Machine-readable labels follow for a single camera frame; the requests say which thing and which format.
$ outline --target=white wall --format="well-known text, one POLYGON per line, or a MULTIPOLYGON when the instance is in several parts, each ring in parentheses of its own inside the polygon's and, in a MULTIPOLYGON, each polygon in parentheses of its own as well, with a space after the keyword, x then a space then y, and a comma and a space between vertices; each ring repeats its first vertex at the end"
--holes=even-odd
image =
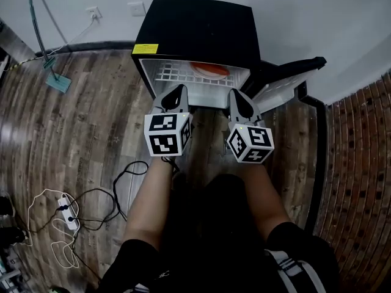
MULTIPOLYGON (((127 2, 152 0, 34 0, 46 48, 60 46, 88 24, 86 7, 97 5, 103 18, 75 43, 135 40, 143 18, 133 18, 127 2)), ((391 68, 380 45, 391 45, 391 0, 222 0, 251 6, 263 60, 281 64, 324 56, 327 65, 308 82, 309 94, 331 103, 363 87, 391 68), (374 64, 373 58, 380 56, 374 64)), ((0 0, 0 18, 34 51, 39 51, 27 0, 0 0)))

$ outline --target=backpack strap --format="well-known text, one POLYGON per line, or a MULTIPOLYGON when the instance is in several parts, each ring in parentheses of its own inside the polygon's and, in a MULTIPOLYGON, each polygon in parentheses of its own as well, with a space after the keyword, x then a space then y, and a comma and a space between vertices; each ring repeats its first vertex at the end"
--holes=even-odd
POLYGON ((265 250, 265 254, 274 258, 278 274, 289 293, 326 293, 318 274, 307 262, 295 261, 284 251, 265 250))

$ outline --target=white cable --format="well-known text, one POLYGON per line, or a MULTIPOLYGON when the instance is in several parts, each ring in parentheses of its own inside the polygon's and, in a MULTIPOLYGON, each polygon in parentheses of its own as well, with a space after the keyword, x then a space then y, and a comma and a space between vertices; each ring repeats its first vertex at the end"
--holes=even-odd
POLYGON ((53 219, 53 220, 51 221, 52 227, 53 227, 54 229, 56 229, 57 231, 61 232, 62 234, 71 237, 71 238, 72 238, 72 241, 69 242, 69 243, 66 243, 65 241, 56 241, 56 242, 52 242, 52 243, 50 243, 50 247, 51 247, 51 251, 53 252, 54 258, 56 259, 56 261, 59 263, 59 265, 60 265, 61 267, 65 268, 65 269, 69 269, 69 268, 79 268, 79 267, 80 267, 79 261, 78 261, 76 255, 73 253, 72 248, 71 248, 71 245, 75 242, 75 236, 77 235, 78 231, 80 230, 80 222, 79 222, 79 220, 77 219, 77 218, 78 218, 78 215, 79 215, 79 204, 78 204, 78 202, 77 202, 70 194, 67 194, 66 192, 64 192, 64 193, 65 193, 67 196, 71 197, 71 199, 72 199, 71 202, 72 202, 72 203, 75 202, 75 204, 76 204, 77 207, 78 207, 78 210, 76 211, 76 220, 78 221, 78 228, 75 230, 75 232, 73 233, 73 235, 71 235, 71 234, 69 234, 69 233, 66 233, 65 231, 60 230, 59 228, 57 228, 56 226, 53 225, 54 221, 56 221, 56 220, 58 220, 58 221, 60 221, 60 222, 63 222, 63 223, 65 223, 65 224, 67 224, 66 221, 64 221, 64 220, 62 220, 62 219, 60 219, 60 218, 55 218, 55 219, 53 219), (62 247, 62 253, 63 253, 63 255, 64 255, 65 260, 69 263, 69 266, 64 266, 63 264, 61 264, 60 261, 58 260, 57 256, 56 256, 55 252, 54 252, 53 245, 54 245, 54 244, 60 244, 60 243, 65 244, 65 245, 62 247), (70 252, 71 252, 72 262, 70 262, 70 261, 68 260, 67 255, 65 254, 65 249, 66 249, 66 248, 68 248, 68 249, 70 250, 70 252))
POLYGON ((76 38, 79 38, 80 36, 82 36, 82 34, 85 33, 86 30, 88 30, 88 28, 90 28, 92 25, 93 25, 93 22, 95 21, 95 17, 96 15, 93 14, 91 15, 91 23, 88 25, 87 28, 85 28, 80 34, 78 34, 74 39, 72 39, 70 42, 67 42, 66 44, 62 45, 60 48, 56 49, 56 50, 53 50, 51 51, 48 56, 52 55, 53 53, 56 53, 57 51, 60 51, 64 46, 68 46, 70 43, 72 43, 76 38))
MULTIPOLYGON (((79 38, 80 36, 82 36, 82 34, 84 34, 84 33, 86 32, 86 30, 88 30, 88 28, 90 28, 90 27, 93 25, 93 22, 95 21, 95 19, 96 19, 96 15, 95 15, 95 14, 92 14, 92 15, 91 15, 91 23, 90 23, 90 24, 89 24, 89 25, 88 25, 80 34, 78 34, 78 35, 77 35, 75 38, 73 38, 70 42, 67 42, 66 44, 62 45, 60 48, 51 51, 51 52, 48 54, 48 56, 50 56, 50 55, 56 53, 57 51, 60 51, 64 46, 68 46, 68 45, 71 44, 75 39, 77 39, 77 38, 79 38)), ((34 60, 42 59, 42 57, 43 57, 43 56, 35 57, 34 60)), ((28 61, 30 61, 30 59, 24 60, 24 61, 20 62, 19 64, 21 65, 21 64, 26 63, 26 62, 28 62, 28 61)))
POLYGON ((78 202, 68 193, 66 192, 63 192, 63 191, 58 191, 58 190, 52 190, 52 189, 45 189, 44 191, 42 191, 40 194, 36 195, 34 197, 34 199, 32 200, 32 203, 31 205, 29 206, 29 208, 27 209, 27 233, 29 234, 29 239, 31 240, 31 244, 28 244, 28 243, 19 243, 21 245, 27 245, 28 247, 32 247, 33 246, 33 241, 32 241, 32 237, 31 237, 31 232, 30 232, 30 209, 31 207, 34 205, 35 203, 35 200, 40 197, 41 195, 43 195, 46 191, 50 191, 50 192, 55 192, 55 193, 60 193, 61 195, 65 194, 69 199, 71 199, 71 203, 75 203, 77 205, 77 211, 76 211, 76 220, 78 221, 78 228, 75 230, 75 232, 73 233, 73 235, 69 234, 69 233, 66 233, 65 231, 62 231, 60 229, 58 229, 56 226, 53 225, 53 222, 55 220, 59 220, 61 222, 64 222, 66 223, 66 221, 60 219, 60 218, 55 218, 51 221, 51 225, 53 226, 54 229, 58 230, 59 232, 61 232, 62 234, 66 235, 66 236, 69 236, 72 238, 72 241, 69 242, 69 243, 66 243, 65 241, 56 241, 56 242, 52 242, 50 244, 50 247, 51 247, 51 250, 53 252, 53 255, 56 259, 56 261, 59 263, 59 265, 65 269, 69 269, 69 268, 79 268, 79 261, 77 259, 77 257, 75 256, 75 254, 73 253, 72 249, 71 249, 71 245, 75 242, 75 236, 76 234, 78 233, 78 231, 80 230, 80 221, 77 219, 78 218, 78 215, 79 215, 79 210, 80 210, 80 207, 79 207, 79 204, 78 202), (62 253, 64 254, 64 258, 65 260, 69 263, 69 266, 64 266, 63 264, 60 263, 60 261, 58 260, 55 252, 54 252, 54 249, 53 249, 53 244, 59 244, 59 243, 64 243, 65 245, 62 247, 62 253), (65 249, 66 248, 69 248, 69 250, 71 251, 71 257, 72 257, 72 262, 70 262, 67 258, 67 255, 65 254, 65 249))

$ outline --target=black and white cube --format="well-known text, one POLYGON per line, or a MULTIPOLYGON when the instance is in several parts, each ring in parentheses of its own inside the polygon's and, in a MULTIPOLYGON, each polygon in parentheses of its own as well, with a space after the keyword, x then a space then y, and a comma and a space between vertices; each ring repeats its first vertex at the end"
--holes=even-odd
POLYGON ((144 136, 151 156, 180 156, 190 139, 190 113, 148 114, 144 136))
POLYGON ((251 164, 261 164, 274 150, 269 128, 241 124, 231 130, 228 145, 238 162, 251 164))

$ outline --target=wooden floor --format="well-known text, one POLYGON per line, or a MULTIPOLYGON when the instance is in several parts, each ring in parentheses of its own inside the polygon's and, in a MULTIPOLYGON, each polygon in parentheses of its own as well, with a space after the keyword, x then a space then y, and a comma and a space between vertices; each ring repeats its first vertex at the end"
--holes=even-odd
MULTIPOLYGON (((39 61, 7 73, 0 89, 0 190, 11 195, 25 222, 27 207, 44 188, 66 191, 74 197, 94 187, 112 190, 113 179, 126 164, 138 159, 150 161, 143 120, 152 99, 130 53, 58 55, 54 69, 72 79, 66 94, 45 84, 47 73, 39 61)), ((316 110, 293 99, 265 114, 264 119, 273 130, 276 146, 267 162, 268 172, 292 219, 304 227, 315 176, 316 110)), ((187 175, 189 190, 197 190, 218 173, 237 167, 233 155, 224 154, 227 119, 222 112, 198 109, 193 124, 191 143, 177 161, 187 175)), ((142 179, 126 174, 118 182, 123 209, 131 205, 142 179)), ((31 209, 31 229, 50 218, 58 198, 59 194, 47 192, 37 199, 31 209)), ((80 217, 102 219, 111 201, 95 191, 81 199, 80 207, 80 217)), ((117 217, 99 231, 81 230, 79 234, 76 252, 100 276, 120 248, 124 227, 124 220, 117 217)), ((65 270, 57 264, 50 243, 68 238, 53 227, 33 234, 32 240, 33 247, 16 245, 33 280, 32 291, 45 292, 57 285, 84 292, 87 282, 97 285, 93 273, 83 265, 65 270)))

